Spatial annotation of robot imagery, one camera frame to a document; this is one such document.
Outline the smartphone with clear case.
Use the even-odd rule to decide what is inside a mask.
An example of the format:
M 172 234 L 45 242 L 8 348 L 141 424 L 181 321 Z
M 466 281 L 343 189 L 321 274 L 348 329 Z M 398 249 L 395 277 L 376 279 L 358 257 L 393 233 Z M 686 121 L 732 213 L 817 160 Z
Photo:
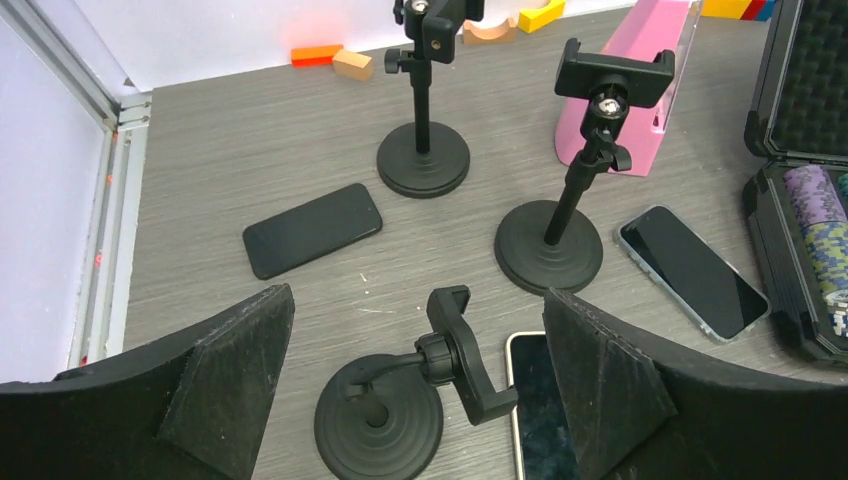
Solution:
M 689 321 L 716 342 L 734 340 L 771 314 L 766 295 L 664 205 L 625 222 L 614 238 Z

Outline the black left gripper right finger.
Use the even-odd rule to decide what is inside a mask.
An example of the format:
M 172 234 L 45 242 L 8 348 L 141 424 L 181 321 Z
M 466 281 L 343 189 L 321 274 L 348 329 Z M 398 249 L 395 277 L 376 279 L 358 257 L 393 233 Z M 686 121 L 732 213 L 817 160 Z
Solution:
M 563 290 L 543 321 L 583 479 L 843 479 L 847 389 L 749 369 Z

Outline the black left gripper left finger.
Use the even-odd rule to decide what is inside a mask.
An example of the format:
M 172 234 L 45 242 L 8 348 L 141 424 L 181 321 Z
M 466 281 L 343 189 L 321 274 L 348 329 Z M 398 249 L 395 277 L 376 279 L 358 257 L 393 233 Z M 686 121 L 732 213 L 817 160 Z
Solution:
M 5 479 L 248 479 L 295 303 L 273 285 L 48 382 L 1 387 Z

